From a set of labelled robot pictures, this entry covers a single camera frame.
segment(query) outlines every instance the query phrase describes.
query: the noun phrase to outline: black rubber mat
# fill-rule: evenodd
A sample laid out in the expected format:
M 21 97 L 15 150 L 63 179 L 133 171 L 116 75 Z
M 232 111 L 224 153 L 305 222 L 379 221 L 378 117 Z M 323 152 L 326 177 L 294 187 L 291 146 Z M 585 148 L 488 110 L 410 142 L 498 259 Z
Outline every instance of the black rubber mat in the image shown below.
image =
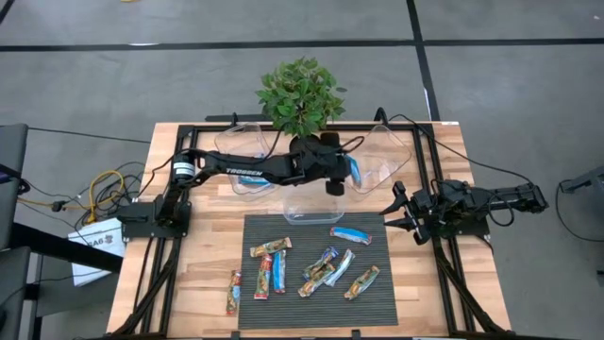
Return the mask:
M 247 215 L 243 230 L 242 289 L 239 329 L 282 329 L 303 327 L 358 327 L 397 325 L 394 288 L 384 218 L 375 212 L 347 213 L 333 225 L 292 226 L 282 215 Z M 372 235 L 369 246 L 329 236 L 331 227 L 354 228 Z M 287 250 L 286 293 L 280 295 L 270 282 L 268 300 L 254 300 L 260 258 L 249 255 L 250 247 L 290 237 L 293 248 Z M 356 257 L 334 287 L 322 285 L 310 297 L 300 297 L 304 284 L 302 270 L 317 261 L 328 246 L 340 255 L 347 248 Z M 352 282 L 371 265 L 379 275 L 359 297 L 349 301 L 344 293 Z

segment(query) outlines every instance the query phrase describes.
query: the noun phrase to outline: blue snack wrapper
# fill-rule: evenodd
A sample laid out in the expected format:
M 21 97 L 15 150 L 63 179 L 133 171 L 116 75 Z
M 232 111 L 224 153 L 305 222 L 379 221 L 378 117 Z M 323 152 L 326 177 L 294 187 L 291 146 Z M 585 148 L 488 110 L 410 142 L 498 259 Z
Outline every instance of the blue snack wrapper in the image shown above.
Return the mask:
M 269 184 L 268 180 L 264 179 L 264 178 L 253 178 L 250 176 L 239 176 L 237 177 L 237 181 L 239 181 L 240 184 L 243 185 L 266 185 Z
M 357 188 L 361 187 L 361 172 L 359 171 L 359 165 L 357 161 L 350 157 L 349 155 L 345 155 L 350 160 L 350 176 L 352 176 L 352 182 L 355 184 Z
M 338 264 L 338 269 L 336 269 L 336 271 L 334 271 L 333 274 L 327 278 L 325 284 L 329 287 L 333 287 L 336 284 L 336 281 L 342 276 L 346 269 L 348 269 L 354 258 L 355 253 L 353 253 L 352 250 L 347 249 L 346 253 L 342 257 L 342 260 L 340 261 L 340 264 Z
M 273 260 L 273 289 L 275 293 L 285 293 L 285 249 L 275 253 Z
M 356 229 L 333 227 L 331 236 L 343 238 L 348 241 L 357 242 L 369 246 L 371 244 L 371 235 Z

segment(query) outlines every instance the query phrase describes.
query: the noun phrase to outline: yellow cable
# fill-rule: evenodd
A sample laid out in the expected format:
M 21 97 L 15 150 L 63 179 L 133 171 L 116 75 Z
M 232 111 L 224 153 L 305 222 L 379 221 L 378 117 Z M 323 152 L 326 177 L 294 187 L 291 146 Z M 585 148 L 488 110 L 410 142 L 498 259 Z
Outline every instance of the yellow cable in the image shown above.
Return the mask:
M 94 203 L 94 185 L 96 185 L 96 183 L 101 180 L 104 179 L 105 176 L 111 176 L 111 175 L 115 175 L 117 177 L 120 178 L 120 188 L 118 189 L 118 192 L 122 191 L 125 189 L 126 187 L 126 180 L 124 179 L 124 176 L 115 170 L 108 170 L 105 172 L 102 172 L 101 174 L 99 174 L 95 179 L 92 180 L 91 182 L 91 186 L 90 189 L 88 190 L 88 199 L 90 200 L 90 205 L 88 206 L 63 206 L 63 209 L 90 209 L 91 210 L 91 214 L 88 217 L 88 219 L 86 220 L 86 224 L 90 224 L 90 223 L 94 223 L 96 222 L 96 217 L 94 216 L 94 209 L 101 205 L 101 204 L 105 204 L 107 202 L 110 202 L 112 199 L 114 199 L 117 195 L 113 194 L 110 195 L 109 197 L 103 199 L 102 201 L 98 202 L 98 203 Z M 34 205 L 39 205 L 39 206 L 43 206 L 43 207 L 48 207 L 48 208 L 52 208 L 53 204 L 52 203 L 45 203 L 45 202 L 40 202 L 37 200 L 32 200 L 32 199 L 26 199 L 26 198 L 18 198 L 17 199 L 19 202 L 24 202 L 24 203 L 29 203 L 29 204 L 34 204 Z
M 44 203 L 44 202 L 35 201 L 35 200 L 31 200 L 31 199 L 17 198 L 17 200 L 19 202 L 25 202 L 25 203 L 29 203 L 29 204 L 35 204 L 35 205 L 44 206 L 44 207 L 52 207 L 53 206 L 52 203 Z
M 101 179 L 102 177 L 106 176 L 106 175 L 115 175 L 117 177 L 120 178 L 120 189 L 118 189 L 118 192 L 122 191 L 125 189 L 126 187 L 126 181 L 124 180 L 124 176 L 122 176 L 122 174 L 120 174 L 118 171 L 115 170 L 108 170 L 105 171 L 101 174 L 99 174 L 95 179 L 92 180 L 91 182 L 91 188 L 88 191 L 88 199 L 90 200 L 90 210 L 91 210 L 91 214 L 90 216 L 88 216 L 88 219 L 86 220 L 87 224 L 90 223 L 94 223 L 96 222 L 96 216 L 94 215 L 94 208 L 96 208 L 96 204 L 94 204 L 94 184 L 96 184 L 96 182 Z M 103 203 L 107 203 L 110 202 L 112 199 L 114 199 L 116 197 L 116 194 L 114 195 L 110 195 L 109 197 L 103 199 L 102 201 L 98 202 L 98 204 L 103 204 Z

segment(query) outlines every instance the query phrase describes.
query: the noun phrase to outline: wire bundle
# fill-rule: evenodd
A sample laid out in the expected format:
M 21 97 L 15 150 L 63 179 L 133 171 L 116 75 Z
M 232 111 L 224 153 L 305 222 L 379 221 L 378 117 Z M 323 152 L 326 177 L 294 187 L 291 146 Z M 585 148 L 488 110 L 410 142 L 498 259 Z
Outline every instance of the wire bundle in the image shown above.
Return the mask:
M 31 200 L 27 198 L 18 198 L 18 202 L 29 208 L 30 210 L 61 221 L 66 225 L 70 226 L 75 231 L 78 231 L 81 227 L 96 221 L 108 218 L 116 213 L 121 207 L 129 205 L 132 198 L 138 195 L 137 190 L 133 190 L 133 186 L 137 182 L 141 182 L 141 176 L 143 172 L 139 172 L 137 175 L 123 175 L 120 170 L 131 164 L 138 164 L 144 166 L 139 161 L 126 162 L 114 170 L 108 170 L 99 174 L 95 179 L 91 181 L 91 185 L 81 190 L 75 196 L 62 195 L 62 194 L 49 194 L 44 190 L 41 190 L 30 181 L 25 181 L 32 189 L 39 193 L 49 197 L 60 197 L 64 198 L 54 202 L 42 202 L 38 200 Z M 109 179 L 116 178 L 114 181 L 108 182 Z M 88 191 L 88 205 L 82 205 L 79 202 L 79 198 L 82 197 Z M 58 213 L 68 210 L 83 210 L 84 213 L 77 219 L 74 224 L 71 224 L 61 218 L 52 216 L 45 212 L 41 212 L 30 205 L 36 205 L 44 208 L 48 208 L 51 211 Z

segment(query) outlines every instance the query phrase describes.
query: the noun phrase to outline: cable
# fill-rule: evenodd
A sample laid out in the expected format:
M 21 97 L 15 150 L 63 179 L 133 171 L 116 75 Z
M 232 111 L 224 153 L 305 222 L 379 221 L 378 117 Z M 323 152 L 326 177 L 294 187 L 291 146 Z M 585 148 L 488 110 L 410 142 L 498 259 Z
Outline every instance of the cable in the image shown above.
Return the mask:
M 52 218 L 52 219 L 57 220 L 57 221 L 59 221 L 59 222 L 63 222 L 64 224 L 68 225 L 68 226 L 69 226 L 69 227 L 71 227 L 73 230 L 75 230 L 75 232 L 77 233 L 77 235 L 78 235 L 78 236 L 79 236 L 79 237 L 82 239 L 82 241 L 84 241 L 84 244 L 85 244 L 86 246 L 89 246 L 89 245 L 90 245 L 88 242 L 86 242 L 86 239 L 84 238 L 84 236 L 82 236 L 82 234 L 80 234 L 80 233 L 79 233 L 79 231 L 78 231 L 78 230 L 77 230 L 77 228 L 76 228 L 76 225 L 72 225 L 71 223 L 69 223 L 69 222 L 65 221 L 65 220 L 64 220 L 64 219 L 62 219 L 62 218 L 58 218 L 58 217 L 55 217 L 55 216 L 51 216 L 51 215 L 49 215 L 49 214 L 47 214 L 47 213 L 45 213 L 45 212 L 41 212 L 41 211 L 37 210 L 36 208 L 34 208 L 34 207 L 30 207 L 30 206 L 28 206 L 27 204 L 25 204 L 25 203 L 23 203 L 23 202 L 19 202 L 19 203 L 21 203 L 23 206 L 25 206 L 26 208 L 28 208 L 28 209 L 30 209 L 30 210 L 32 210 L 32 211 L 34 211 L 34 212 L 36 212 L 36 213 L 39 213 L 39 214 L 41 214 L 41 215 L 44 215 L 44 216 L 46 216 L 46 217 L 48 217 L 48 218 Z
M 95 135 L 95 134 L 91 134 L 91 133 L 82 133 L 82 132 L 73 132 L 73 131 L 66 131 L 66 130 L 57 130 L 57 129 L 52 129 L 52 128 L 29 127 L 29 129 L 30 129 L 30 130 L 34 130 L 34 131 L 42 131 L 42 132 L 54 132 L 54 133 L 71 134 L 71 135 L 75 135 L 75 136 L 92 137 L 92 138 L 101 138 L 101 139 L 107 139 L 107 140 L 113 140 L 113 141 L 121 141 L 121 142 L 132 142 L 132 143 L 151 144 L 151 142 L 148 142 L 148 141 L 135 140 L 135 139 L 130 139 L 130 138 L 120 138 L 120 137 L 101 136 L 101 135 Z
M 528 182 L 530 185 L 534 185 L 534 184 L 532 183 L 532 180 L 530 180 L 529 178 L 527 178 L 527 177 L 526 177 L 526 176 L 524 176 L 524 175 L 518 174 L 518 173 L 513 172 L 513 171 L 511 171 L 511 170 L 506 170 L 506 169 L 498 168 L 498 167 L 496 167 L 496 166 L 488 165 L 488 164 L 485 164 L 485 163 L 482 163 L 482 162 L 479 162 L 479 161 L 474 161 L 474 160 L 471 160 L 471 159 L 467 158 L 466 156 L 463 156 L 461 153 L 459 153 L 459 152 L 455 151 L 454 149 L 452 149 L 452 148 L 448 147 L 447 145 L 442 144 L 441 142 L 437 141 L 437 140 L 436 140 L 436 138 L 434 138 L 434 136 L 432 136 L 430 133 L 428 133 L 428 132 L 427 132 L 427 131 L 426 131 L 426 130 L 425 130 L 423 127 L 422 127 L 422 126 L 420 126 L 419 124 L 415 123 L 415 121 L 413 121 L 411 118 L 409 118 L 408 116 L 406 116 L 406 115 L 404 115 L 404 114 L 402 114 L 402 113 L 399 113 L 399 114 L 396 114 L 396 115 L 392 116 L 392 117 L 391 117 L 391 118 L 390 118 L 388 121 L 392 121 L 392 120 L 393 120 L 393 119 L 395 119 L 396 117 L 403 117 L 403 118 L 405 118 L 405 119 L 406 119 L 406 120 L 408 120 L 409 122 L 413 123 L 413 124 L 414 124 L 416 127 L 418 127 L 419 129 L 421 129 L 421 130 L 422 130 L 422 132 L 424 132 L 424 134 L 426 134 L 426 136 L 428 136 L 428 138 L 430 138 L 432 141 L 434 141 L 434 143 L 436 143 L 437 145 L 440 145 L 440 146 L 442 146 L 442 147 L 446 148 L 447 150 L 449 150 L 449 151 L 453 152 L 454 154 L 456 154 L 456 155 L 458 155 L 458 156 L 460 156 L 460 157 L 464 158 L 465 160 L 467 160 L 467 161 L 469 161 L 469 162 L 471 162 L 471 163 L 473 163 L 473 164 L 476 164 L 476 165 L 479 165 L 479 166 L 485 167 L 485 168 L 487 168 L 487 169 L 491 169 L 491 170 L 499 171 L 499 172 L 502 172 L 502 173 L 506 173 L 506 174 L 514 175 L 514 176 L 516 176 L 516 177 L 519 177 L 519 178 L 521 178 L 521 179 L 525 180 L 525 181 L 526 181 L 526 182 Z
M 155 178 L 155 172 L 158 171 L 158 170 L 160 170 L 162 167 L 166 166 L 175 156 L 176 156 L 176 154 L 170 156 L 170 158 L 167 159 L 162 165 L 160 165 L 157 168 L 151 170 L 151 178 L 147 181 L 146 184 L 144 184 L 143 188 L 139 191 L 138 197 L 142 196 L 143 193 L 144 193 L 144 191 L 147 190 L 147 187 L 149 186 L 149 184 L 151 184 L 151 182 Z
M 125 183 L 125 180 L 124 180 L 124 176 L 122 176 L 122 174 L 120 174 L 119 172 L 117 172 L 117 171 L 115 171 L 115 170 L 109 170 L 109 171 L 106 171 L 106 172 L 104 172 L 104 173 L 101 173 L 99 176 L 97 176 L 95 179 L 93 179 L 93 180 L 92 180 L 92 182 L 91 182 L 90 189 L 89 189 L 89 191 L 88 191 L 88 197 L 89 197 L 89 199 L 90 199 L 90 204 L 91 204 L 91 205 L 90 205 L 91 214 L 90 214 L 90 216 L 89 216 L 89 217 L 86 219 L 86 222 L 87 222 L 87 223 L 89 223 L 89 224 L 90 224 L 90 223 L 94 223 L 94 222 L 96 222 L 96 216 L 94 215 L 94 209 L 96 208 L 96 203 L 94 202 L 94 199 L 92 198 L 92 195 L 93 195 L 93 193 L 94 193 L 94 185 L 95 185 L 95 184 L 96 184 L 96 182 L 97 182 L 99 179 L 101 179 L 103 176 L 105 176 L 105 175 L 110 175 L 110 174 L 115 175 L 115 176 L 117 176 L 117 177 L 119 177 L 119 178 L 120 178 L 120 181 L 121 181 L 121 182 L 120 182 L 120 189 L 119 189 L 119 190 L 124 190 L 124 189 L 125 189 L 125 187 L 126 187 L 126 183 Z M 100 204 L 107 203 L 107 202 L 111 201 L 113 198 L 114 198 L 114 196 L 110 196 L 110 197 L 108 197 L 108 198 L 106 198 L 106 199 L 104 199 L 104 200 L 100 201 L 98 204 L 100 205 Z
M 449 188 L 453 189 L 454 191 L 462 191 L 462 190 L 464 190 L 464 189 L 461 189 L 461 188 L 456 188 L 453 185 L 451 185 L 450 183 L 447 183 L 446 181 L 443 181 L 443 180 L 433 179 L 432 181 L 436 181 L 439 184 L 444 184 L 444 185 L 448 186 Z M 476 186 L 471 187 L 470 190 L 478 190 L 478 191 L 482 191 L 482 192 L 485 192 L 485 193 L 491 195 L 489 197 L 489 200 L 486 201 L 485 203 L 483 203 L 481 206 L 475 208 L 474 212 L 477 212 L 478 210 L 480 210 L 482 207 L 484 207 L 486 205 L 487 206 L 487 212 L 489 214 L 489 217 L 491 217 L 491 220 L 493 221 L 493 223 L 497 224 L 499 227 L 509 227 L 513 223 L 513 221 L 515 219 L 515 216 L 514 216 L 514 213 L 513 213 L 512 205 L 510 205 L 510 202 L 508 202 L 507 200 L 503 199 L 503 197 L 501 197 L 501 195 L 499 195 L 498 193 L 494 192 L 493 190 L 484 189 L 484 188 L 480 188 L 480 187 L 476 187 Z M 509 222 L 501 223 L 501 222 L 497 221 L 493 217 L 493 212 L 491 211 L 491 203 L 493 202 L 493 198 L 499 199 L 500 201 L 502 201 L 506 205 L 506 208 L 508 208 L 508 210 L 510 211 L 510 221 Z
M 591 238 L 588 238 L 588 237 L 580 236 L 580 235 L 576 234 L 574 231 L 572 231 L 570 228 L 568 228 L 568 226 L 566 225 L 566 223 L 564 223 L 564 220 L 562 219 L 562 215 L 560 214 L 560 207 L 559 207 L 559 204 L 558 204 L 558 196 L 559 196 L 559 193 L 562 191 L 562 184 L 565 183 L 565 182 L 567 182 L 567 181 L 570 181 L 570 179 L 565 179 L 565 180 L 561 181 L 560 183 L 558 183 L 558 188 L 556 188 L 556 199 L 555 199 L 556 200 L 556 215 L 558 216 L 558 219 L 560 220 L 560 223 L 562 224 L 562 226 L 568 232 L 571 233 L 571 235 L 577 237 L 580 240 L 587 241 L 587 242 L 604 242 L 604 239 L 591 239 Z
M 74 199 L 73 197 L 69 196 L 69 195 L 62 195 L 62 194 L 48 194 L 45 191 L 43 191 L 42 189 L 38 188 L 37 186 L 35 186 L 32 182 L 30 182 L 27 179 L 23 179 L 27 184 L 29 184 L 30 187 L 32 187 L 34 190 L 36 190 L 37 192 L 39 192 L 40 194 L 49 196 L 49 197 L 65 197 L 65 198 L 69 198 L 69 199 Z
M 116 167 L 116 168 L 115 168 L 115 169 L 113 169 L 113 170 L 115 170 L 115 171 L 120 171 L 120 170 L 122 170 L 123 168 L 125 168 L 126 166 L 128 166 L 128 165 L 130 165 L 130 164 L 138 164 L 138 165 L 141 165 L 142 167 L 144 167 L 144 163 L 143 163 L 143 162 L 141 162 L 141 161 L 127 161 L 127 162 L 125 162 L 124 164 L 122 164 L 122 165 L 120 165 L 120 166 Z M 98 185 L 98 184 L 102 183 L 103 181 L 105 181 L 105 180 L 106 180 L 106 179 L 108 179 L 109 177 L 110 177 L 110 176 L 105 176 L 105 177 L 103 177 L 103 178 L 99 179 L 99 180 L 96 182 L 96 184 Z M 80 191 L 80 192 L 79 192 L 77 195 L 78 195 L 78 196 L 82 196 L 82 194 L 86 193 L 86 191 L 88 191 L 90 188 L 91 188 L 90 186 L 89 186 L 89 187 L 84 188 L 84 189 L 83 189 L 82 191 Z
M 147 243 L 147 248 L 144 250 L 143 255 L 143 266 L 141 267 L 141 275 L 139 276 L 139 284 L 136 287 L 136 295 L 134 296 L 134 306 L 132 313 L 136 312 L 136 306 L 139 304 L 139 294 L 141 293 L 141 285 L 143 283 L 144 277 L 144 269 L 147 267 L 147 259 L 149 257 L 149 250 L 151 249 L 151 244 L 153 243 L 153 238 L 149 238 L 149 242 Z
M 487 247 L 489 247 L 491 249 L 492 253 L 495 253 L 495 250 L 493 249 L 493 245 L 491 245 L 491 242 L 489 242 L 489 240 L 487 240 L 486 238 L 487 235 L 476 235 L 476 237 L 479 238 L 480 241 L 482 241 L 485 245 L 487 245 Z
M 344 150 L 344 148 L 346 146 L 348 146 L 349 144 L 351 144 L 352 142 L 354 142 L 354 141 L 356 141 L 358 139 L 360 139 L 361 141 L 358 144 L 356 144 L 353 148 L 351 148 L 350 150 Z M 350 141 L 344 143 L 342 146 L 340 146 L 340 150 L 344 151 L 345 153 L 351 153 L 352 151 L 356 150 L 359 146 L 361 146 L 363 144 L 363 142 L 365 142 L 365 137 L 363 137 L 363 136 L 357 136 L 357 137 L 351 139 Z
M 26 287 L 27 287 L 28 284 L 40 284 L 41 282 L 48 282 L 48 281 L 64 281 L 64 280 L 68 280 L 68 279 L 72 279 L 72 278 L 79 278 L 79 277 L 89 276 L 89 275 L 92 275 L 92 274 L 98 274 L 98 273 L 103 272 L 103 271 L 105 271 L 105 270 L 96 270 L 96 271 L 93 271 L 93 272 L 90 272 L 90 273 L 86 273 L 86 274 L 70 275 L 68 277 L 57 278 L 57 279 L 42 279 L 42 280 L 33 281 L 31 283 L 27 283 L 26 285 L 24 285 L 24 286 L 16 289 L 14 292 L 10 293 L 8 295 L 8 297 L 5 298 L 4 301 L 2 301 L 0 303 L 0 306 L 2 306 L 5 302 L 7 302 L 8 300 L 10 300 L 10 298 L 12 298 L 15 294 L 17 294 L 17 293 L 21 292 L 22 290 L 26 289 Z

